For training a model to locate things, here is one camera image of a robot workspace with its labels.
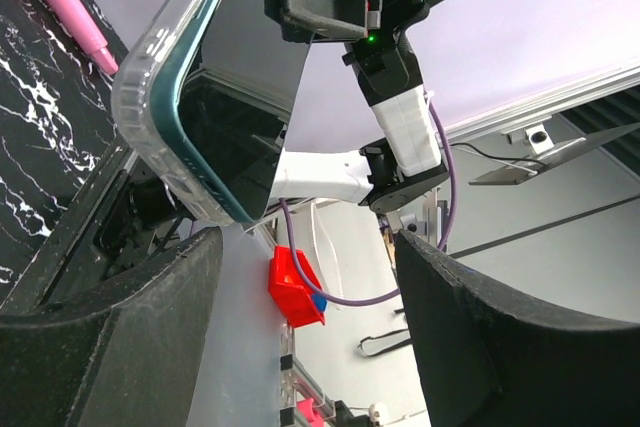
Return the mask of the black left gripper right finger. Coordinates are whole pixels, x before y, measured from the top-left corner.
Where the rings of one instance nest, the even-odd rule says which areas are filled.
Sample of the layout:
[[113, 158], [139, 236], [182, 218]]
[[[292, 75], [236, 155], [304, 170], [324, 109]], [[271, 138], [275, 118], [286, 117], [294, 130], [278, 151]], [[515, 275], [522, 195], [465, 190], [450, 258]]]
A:
[[403, 231], [396, 271], [435, 426], [635, 426], [639, 327], [561, 307]]

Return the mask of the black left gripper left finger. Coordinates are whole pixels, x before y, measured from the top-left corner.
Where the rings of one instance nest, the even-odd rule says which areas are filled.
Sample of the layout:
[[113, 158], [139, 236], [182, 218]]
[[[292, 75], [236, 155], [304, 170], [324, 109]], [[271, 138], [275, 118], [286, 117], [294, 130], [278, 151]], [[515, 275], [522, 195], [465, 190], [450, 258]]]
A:
[[222, 248], [205, 228], [71, 298], [3, 315], [2, 425], [185, 425]]

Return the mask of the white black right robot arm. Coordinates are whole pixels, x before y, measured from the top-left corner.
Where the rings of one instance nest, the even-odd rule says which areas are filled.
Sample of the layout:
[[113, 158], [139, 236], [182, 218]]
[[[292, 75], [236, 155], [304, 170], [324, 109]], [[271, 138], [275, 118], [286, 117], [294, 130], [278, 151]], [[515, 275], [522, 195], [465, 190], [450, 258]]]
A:
[[383, 136], [356, 151], [284, 152], [270, 197], [329, 198], [383, 214], [449, 176], [406, 32], [444, 0], [264, 0], [292, 43], [341, 43]]

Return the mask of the red plastic bin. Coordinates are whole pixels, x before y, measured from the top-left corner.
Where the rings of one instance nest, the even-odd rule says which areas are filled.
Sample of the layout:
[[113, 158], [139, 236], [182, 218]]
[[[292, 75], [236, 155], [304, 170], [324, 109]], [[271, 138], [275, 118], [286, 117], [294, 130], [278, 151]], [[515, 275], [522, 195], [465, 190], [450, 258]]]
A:
[[277, 245], [274, 248], [269, 264], [268, 292], [291, 327], [325, 324], [327, 301], [303, 280], [289, 247]]

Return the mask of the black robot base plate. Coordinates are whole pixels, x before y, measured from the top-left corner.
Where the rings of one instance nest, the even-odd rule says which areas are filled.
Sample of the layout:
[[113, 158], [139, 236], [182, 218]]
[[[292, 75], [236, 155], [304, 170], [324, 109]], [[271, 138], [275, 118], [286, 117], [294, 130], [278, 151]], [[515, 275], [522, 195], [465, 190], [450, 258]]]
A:
[[61, 302], [165, 250], [193, 218], [148, 167], [116, 139], [51, 236], [1, 300], [3, 315]]

